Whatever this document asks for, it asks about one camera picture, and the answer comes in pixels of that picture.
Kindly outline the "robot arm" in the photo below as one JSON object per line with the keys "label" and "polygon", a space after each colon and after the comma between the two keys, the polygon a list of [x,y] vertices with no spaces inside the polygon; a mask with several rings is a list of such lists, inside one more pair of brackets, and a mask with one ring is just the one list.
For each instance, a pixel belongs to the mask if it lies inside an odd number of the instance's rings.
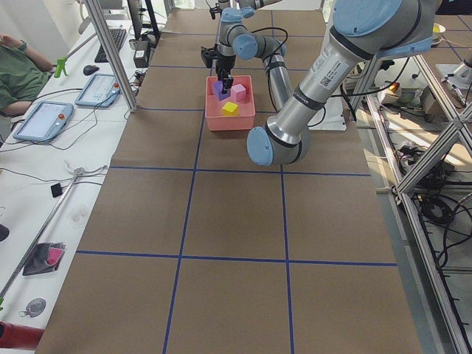
{"label": "robot arm", "polygon": [[[250,18],[254,15],[256,10],[279,2],[281,2],[281,0],[239,0],[236,1],[236,10],[240,10],[244,18]],[[217,14],[221,15],[223,10],[227,8],[232,9],[230,0],[217,0],[214,6],[211,6],[208,1],[206,3],[213,20],[216,19]]]}
{"label": "robot arm", "polygon": [[304,80],[291,88],[282,44],[247,30],[243,20],[268,5],[240,1],[237,8],[221,1],[219,39],[213,55],[222,92],[233,84],[236,58],[259,58],[274,84],[277,114],[263,127],[252,128],[246,147],[257,165],[291,164],[309,148],[308,123],[361,61],[405,58],[431,47],[438,1],[337,1],[329,39]]}

